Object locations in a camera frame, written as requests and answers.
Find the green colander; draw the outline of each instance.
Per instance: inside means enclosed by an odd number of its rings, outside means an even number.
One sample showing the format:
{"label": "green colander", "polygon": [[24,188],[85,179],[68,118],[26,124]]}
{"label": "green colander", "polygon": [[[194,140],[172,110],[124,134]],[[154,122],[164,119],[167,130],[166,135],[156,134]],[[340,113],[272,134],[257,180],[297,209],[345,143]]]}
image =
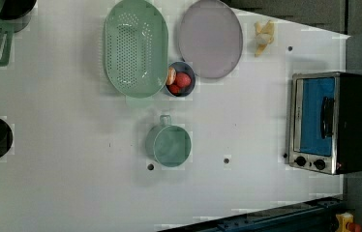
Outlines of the green colander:
{"label": "green colander", "polygon": [[144,99],[166,84],[168,30],[150,3],[118,3],[106,18],[104,44],[106,75],[122,94]]}

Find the oven knob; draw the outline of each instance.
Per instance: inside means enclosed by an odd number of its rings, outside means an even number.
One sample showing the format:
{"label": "oven knob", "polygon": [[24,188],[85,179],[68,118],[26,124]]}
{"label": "oven knob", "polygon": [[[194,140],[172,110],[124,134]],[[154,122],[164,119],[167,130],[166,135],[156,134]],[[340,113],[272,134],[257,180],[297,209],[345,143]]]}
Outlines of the oven knob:
{"label": "oven knob", "polygon": [[295,160],[296,164],[298,164],[299,166],[305,166],[305,163],[307,163],[307,160],[303,157],[298,157]]}
{"label": "oven knob", "polygon": [[325,161],[322,159],[318,159],[317,161],[314,162],[314,166],[317,168],[317,170],[321,171],[323,169],[325,169]]}

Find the cup handle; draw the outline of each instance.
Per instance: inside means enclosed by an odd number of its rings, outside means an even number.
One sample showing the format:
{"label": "cup handle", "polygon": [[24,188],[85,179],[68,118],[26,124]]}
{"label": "cup handle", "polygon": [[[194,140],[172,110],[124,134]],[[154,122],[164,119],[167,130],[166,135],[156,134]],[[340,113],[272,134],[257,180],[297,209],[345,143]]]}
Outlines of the cup handle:
{"label": "cup handle", "polygon": [[171,116],[169,115],[161,115],[160,116],[160,122],[163,126],[171,125]]}

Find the oven window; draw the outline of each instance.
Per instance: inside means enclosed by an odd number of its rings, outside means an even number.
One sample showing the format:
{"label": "oven window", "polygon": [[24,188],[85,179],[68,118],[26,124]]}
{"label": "oven window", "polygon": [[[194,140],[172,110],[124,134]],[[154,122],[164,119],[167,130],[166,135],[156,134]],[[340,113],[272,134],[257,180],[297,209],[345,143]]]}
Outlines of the oven window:
{"label": "oven window", "polygon": [[324,99],[334,99],[335,78],[303,80],[300,152],[330,157],[332,137],[322,138],[321,110]]}

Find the yellow object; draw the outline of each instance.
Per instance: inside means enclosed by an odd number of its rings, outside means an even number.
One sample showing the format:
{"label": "yellow object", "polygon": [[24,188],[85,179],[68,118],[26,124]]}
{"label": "yellow object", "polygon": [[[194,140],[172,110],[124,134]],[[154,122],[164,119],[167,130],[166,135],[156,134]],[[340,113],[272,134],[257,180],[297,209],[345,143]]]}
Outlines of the yellow object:
{"label": "yellow object", "polygon": [[256,23],[256,57],[262,54],[265,48],[274,42],[275,24],[269,20],[265,26],[261,27],[259,22]]}
{"label": "yellow object", "polygon": [[173,67],[169,67],[168,76],[166,77],[166,85],[171,85],[175,81],[175,77],[177,75],[177,71]]}
{"label": "yellow object", "polygon": [[336,218],[339,222],[339,228],[336,232],[351,232],[347,229],[348,223],[353,223],[353,215],[350,213],[344,213],[341,215],[336,215]]}

